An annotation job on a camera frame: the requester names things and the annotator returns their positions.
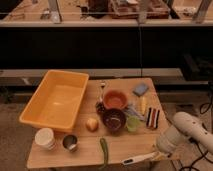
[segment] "white cup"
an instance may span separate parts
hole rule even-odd
[[[54,132],[50,128],[42,128],[35,135],[35,143],[47,150],[55,146]]]

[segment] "wooden tabletop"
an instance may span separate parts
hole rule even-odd
[[[108,143],[109,164],[119,164],[126,158],[152,152],[156,138],[168,128],[168,123],[152,80],[149,78],[106,80],[104,91],[119,89],[125,92],[129,102],[135,104],[136,109],[140,111],[139,98],[132,93],[135,86],[140,83],[145,83],[149,86],[149,90],[144,94],[148,101],[147,108],[154,107],[160,110],[159,124],[156,130],[147,129],[145,122],[141,122],[139,129],[134,133],[129,133],[124,129],[119,135],[110,134],[100,121],[95,109],[95,104],[101,92],[100,80],[90,80],[72,132],[78,137],[77,151],[70,153],[64,149],[62,139],[66,134],[55,132],[56,146],[53,150],[44,150],[33,142],[27,167],[50,168],[101,165],[103,163],[103,152],[99,143],[101,137],[104,137]],[[89,132],[85,127],[85,123],[90,117],[99,120],[99,129],[93,133]],[[178,154],[174,154],[170,159],[174,158],[177,159]]]

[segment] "green bean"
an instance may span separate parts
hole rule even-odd
[[[105,138],[101,138],[100,139],[100,144],[101,144],[101,148],[102,148],[103,153],[104,153],[104,163],[103,163],[103,165],[101,167],[99,167],[99,170],[102,170],[108,164],[109,153],[108,153],[108,146],[107,146],[107,142],[106,142]]]

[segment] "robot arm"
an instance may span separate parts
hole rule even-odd
[[[200,120],[186,112],[178,112],[173,117],[173,125],[161,134],[156,141],[158,150],[172,154],[186,138],[194,138],[213,154],[213,135],[205,130]]]

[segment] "orange plastic tub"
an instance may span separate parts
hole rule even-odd
[[[70,133],[88,79],[88,74],[49,70],[23,110],[20,122]]]

